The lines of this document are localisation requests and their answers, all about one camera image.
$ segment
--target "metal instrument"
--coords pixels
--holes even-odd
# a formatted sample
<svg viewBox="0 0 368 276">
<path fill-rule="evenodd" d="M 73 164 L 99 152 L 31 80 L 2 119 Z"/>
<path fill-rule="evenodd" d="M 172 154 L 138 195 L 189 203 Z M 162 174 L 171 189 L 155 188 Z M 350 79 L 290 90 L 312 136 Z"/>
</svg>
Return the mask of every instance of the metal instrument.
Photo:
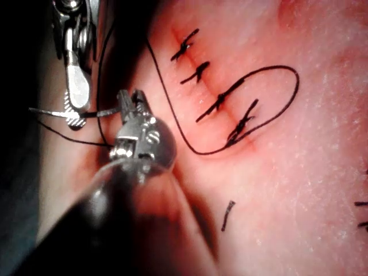
<svg viewBox="0 0 368 276">
<path fill-rule="evenodd" d="M 98 25 L 105 20 L 101 1 L 53 0 L 52 10 L 56 53 L 64 59 L 66 69 L 64 109 L 84 113 L 90 108 L 91 66 L 98 58 Z M 66 121 L 73 130 L 86 124 L 84 118 L 69 117 Z"/>
</svg>

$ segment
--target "skin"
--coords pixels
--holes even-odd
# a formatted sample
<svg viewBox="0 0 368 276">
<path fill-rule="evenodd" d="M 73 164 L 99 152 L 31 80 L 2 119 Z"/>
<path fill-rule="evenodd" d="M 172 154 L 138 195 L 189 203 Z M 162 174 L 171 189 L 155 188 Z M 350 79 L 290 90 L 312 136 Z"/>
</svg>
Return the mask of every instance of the skin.
<svg viewBox="0 0 368 276">
<path fill-rule="evenodd" d="M 196 238 L 193 244 L 198 248 L 190 250 L 203 258 L 204 274 L 368 275 L 368 235 L 357 229 L 368 214 L 353 204 L 368 200 L 367 15 L 366 1 L 249 0 L 214 5 L 188 0 L 159 6 L 148 38 L 181 127 L 195 149 L 222 147 L 255 98 L 259 103 L 251 115 L 256 118 L 246 128 L 272 117 L 295 85 L 293 74 L 284 70 L 257 74 L 218 112 L 196 124 L 217 95 L 240 77 L 263 66 L 285 64 L 301 78 L 294 102 L 279 119 L 213 156 L 195 155 L 183 142 L 148 49 L 142 50 L 122 87 L 145 91 L 154 115 L 168 124 L 178 148 L 175 196 L 162 192 L 155 202 L 141 194 L 137 201 L 146 198 L 143 213 L 179 221 L 185 233 L 181 239 Z M 200 31 L 190 40 L 193 46 L 170 62 L 195 28 Z M 50 58 L 52 46 L 46 51 L 40 105 L 62 110 L 63 63 Z M 207 60 L 210 66 L 198 84 L 179 84 Z M 93 98 L 96 77 L 95 64 Z M 69 137 L 102 142 L 96 119 L 89 119 L 78 132 L 61 119 L 43 121 Z M 120 116 L 101 121 L 113 144 Z M 108 162 L 104 148 L 71 143 L 44 129 L 41 134 L 40 239 Z M 221 232 L 230 200 L 236 205 Z M 180 215 L 162 212 L 164 207 L 155 207 L 160 202 L 178 202 L 160 206 Z M 178 253 L 170 250 L 163 258 Z"/>
</svg>

